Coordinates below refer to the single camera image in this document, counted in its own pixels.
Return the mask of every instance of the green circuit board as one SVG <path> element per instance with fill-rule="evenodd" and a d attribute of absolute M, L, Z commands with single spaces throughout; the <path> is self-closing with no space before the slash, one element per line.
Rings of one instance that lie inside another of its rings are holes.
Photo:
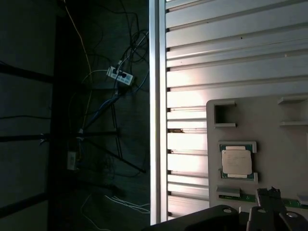
<path fill-rule="evenodd" d="M 224 199 L 224 200 L 234 200 L 234 201 L 244 201 L 244 202 L 256 203 L 256 196 L 248 195 L 248 194 L 241 194 L 240 197 L 219 195 L 219 198 Z M 308 205 L 301 205 L 298 200 L 283 198 L 282 201 L 284 203 L 284 206 L 286 207 L 308 209 Z"/>

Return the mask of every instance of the black metal bar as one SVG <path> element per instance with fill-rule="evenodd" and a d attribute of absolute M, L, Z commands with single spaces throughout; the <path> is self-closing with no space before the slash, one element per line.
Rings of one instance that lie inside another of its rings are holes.
<path fill-rule="evenodd" d="M 117 129 L 117 122 L 116 122 L 116 109 L 115 109 L 115 104 L 111 105 L 111 115 L 112 115 L 112 121 L 114 124 L 114 128 Z M 119 154 L 119 156 L 121 158 L 123 158 L 123 153 L 122 153 L 122 148 L 121 148 L 121 143 L 120 143 L 120 139 L 118 136 L 116 136 L 115 138 L 115 143 L 116 143 L 116 148 L 117 148 L 117 152 Z"/>
<path fill-rule="evenodd" d="M 113 152 L 111 152 L 111 151 L 105 149 L 104 147 L 102 147 L 102 146 L 100 146 L 100 145 L 94 143 L 93 141 L 90 141 L 90 140 L 88 140 L 88 139 L 84 139 L 84 141 L 86 141 L 86 142 L 92 144 L 93 146 L 95 146 L 95 147 L 98 148 L 98 149 L 103 150 L 104 152 L 106 152 L 106 153 L 109 154 L 110 156 L 112 156 L 112 157 L 114 157 L 114 158 L 116 158 L 116 159 L 118 159 L 118 160 L 120 160 L 120 161 L 126 163 L 127 165 L 129 165 L 129 166 L 131 166 L 131 167 L 133 167 L 133 168 L 139 170 L 140 172 L 146 173 L 146 171 L 143 170 L 142 168 L 139 168 L 138 166 L 132 164 L 131 162 L 128 162 L 127 160 L 125 160 L 125 159 L 123 159 L 123 158 L 117 156 L 117 155 L 114 154 Z"/>
<path fill-rule="evenodd" d="M 52 76 L 48 76 L 48 75 L 33 72 L 33 71 L 27 71 L 27 70 L 20 69 L 20 68 L 10 66 L 10 65 L 0 64 L 0 73 L 33 79 L 33 80 L 37 80 L 37 81 L 41 81 L 45 83 L 53 83 L 54 81 Z"/>
<path fill-rule="evenodd" d="M 32 196 L 25 200 L 16 202 L 14 204 L 7 205 L 5 207 L 0 208 L 0 219 L 7 217 L 13 213 L 19 212 L 25 208 L 31 207 L 33 205 L 39 204 L 48 199 L 47 193 L 41 193 L 36 196 Z"/>
<path fill-rule="evenodd" d="M 117 86 L 114 86 L 113 82 L 99 82 L 99 83 L 93 83 L 90 87 L 88 87 L 89 90 L 114 90 L 117 89 Z"/>
<path fill-rule="evenodd" d="M 51 139 L 71 139 L 71 138 L 84 138 L 92 136 L 103 136 L 103 135 L 116 135 L 117 130 L 111 131 L 100 131 L 100 132 L 85 132 L 85 133 L 69 133 L 69 134 L 39 134 L 39 135 L 21 135 L 21 136 L 0 136 L 0 142 L 11 142 L 11 141 L 35 141 L 35 140 L 51 140 Z"/>
<path fill-rule="evenodd" d="M 118 99 L 120 99 L 120 97 L 114 97 L 108 104 L 107 104 L 107 106 L 106 107 L 104 107 L 104 108 L 102 108 L 99 112 L 98 112 L 98 114 L 97 114 L 97 116 L 93 119 L 93 120 L 91 120 L 85 127 L 84 127 L 84 131 L 85 130 L 87 130 L 102 114 L 103 114 L 103 112 L 105 112 L 112 104 L 114 104 L 116 101 L 118 101 Z"/>

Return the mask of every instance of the white power adapter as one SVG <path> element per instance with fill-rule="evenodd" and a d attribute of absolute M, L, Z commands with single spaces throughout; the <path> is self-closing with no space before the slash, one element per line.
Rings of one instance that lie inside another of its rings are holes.
<path fill-rule="evenodd" d="M 75 171 L 77 170 L 77 153 L 67 152 L 67 169 Z"/>
<path fill-rule="evenodd" d="M 116 79 L 117 81 L 124 83 L 126 85 L 131 85 L 134 76 L 132 76 L 129 73 L 126 73 L 124 71 L 116 70 L 115 67 L 111 66 L 108 71 L 107 75 L 113 79 Z"/>

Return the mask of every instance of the power strip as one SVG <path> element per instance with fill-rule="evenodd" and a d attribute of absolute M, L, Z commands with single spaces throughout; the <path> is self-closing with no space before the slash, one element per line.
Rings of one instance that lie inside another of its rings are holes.
<path fill-rule="evenodd" d="M 117 81 L 124 83 L 126 85 L 131 85 L 134 76 L 132 76 L 129 73 L 126 73 L 124 71 L 116 70 L 115 67 L 111 66 L 108 71 L 107 75 L 113 79 L 116 79 Z"/>

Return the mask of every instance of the yellow cable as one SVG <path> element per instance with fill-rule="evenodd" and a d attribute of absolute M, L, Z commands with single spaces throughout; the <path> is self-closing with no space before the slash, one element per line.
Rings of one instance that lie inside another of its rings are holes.
<path fill-rule="evenodd" d="M 84 46 L 84 44 L 83 44 L 82 37 L 81 37 L 81 35 L 80 35 L 79 31 L 77 30 L 77 27 L 76 27 L 76 25 L 75 25 L 75 23 L 74 23 L 74 20 L 73 20 L 73 18 L 72 18 L 72 16 L 71 16 L 71 14 L 70 14 L 70 13 L 69 13 L 69 11 L 68 11 L 68 8 L 67 8 L 67 6 L 66 6 L 66 0 L 64 0 L 64 3 L 65 3 L 65 8 L 66 8 L 67 14 L 68 14 L 69 18 L 70 18 L 70 19 L 71 19 L 71 21 L 72 21 L 72 24 L 73 24 L 73 26 L 74 26 L 74 28 L 75 28 L 75 30 L 76 30 L 76 32 L 77 32 L 77 34 L 78 34 L 79 38 L 80 38 L 80 41 L 81 41 L 81 45 L 82 45 L 83 51 L 85 52 L 85 55 L 86 55 L 86 58 L 87 58 L 87 62 L 88 62 L 88 66 L 89 66 L 90 83 L 92 83 L 92 71 L 91 71 L 91 65 L 90 65 L 90 62 L 89 62 L 88 54 L 87 54 L 87 52 L 86 52 L 86 48 L 85 48 L 85 46 Z M 86 118 L 87 118 L 87 113 L 88 113 L 88 109 L 89 109 L 89 105 L 90 105 L 91 97 L 92 97 L 92 91 L 90 92 L 90 96 L 89 96 L 88 105 L 87 105 L 87 109 L 86 109 L 85 117 L 84 117 L 84 120 L 83 120 L 83 125 L 82 125 L 82 128 L 84 128 L 84 125 L 85 125 L 85 121 L 86 121 Z"/>
<path fill-rule="evenodd" d="M 108 71 L 108 70 L 95 70 L 92 71 L 91 74 L 93 74 L 94 72 L 101 72 L 101 71 Z M 83 83 L 84 81 L 86 81 L 86 79 L 90 76 L 90 74 L 88 74 L 86 77 L 84 77 L 84 79 L 81 81 L 81 83 Z M 72 129 L 72 123 L 71 123 L 71 116 L 70 116 L 70 108 L 71 108 L 71 104 L 72 104 L 72 100 L 74 98 L 74 96 L 76 95 L 76 92 L 72 95 L 69 103 L 68 103 L 68 120 L 69 120 L 69 130 L 71 131 Z"/>

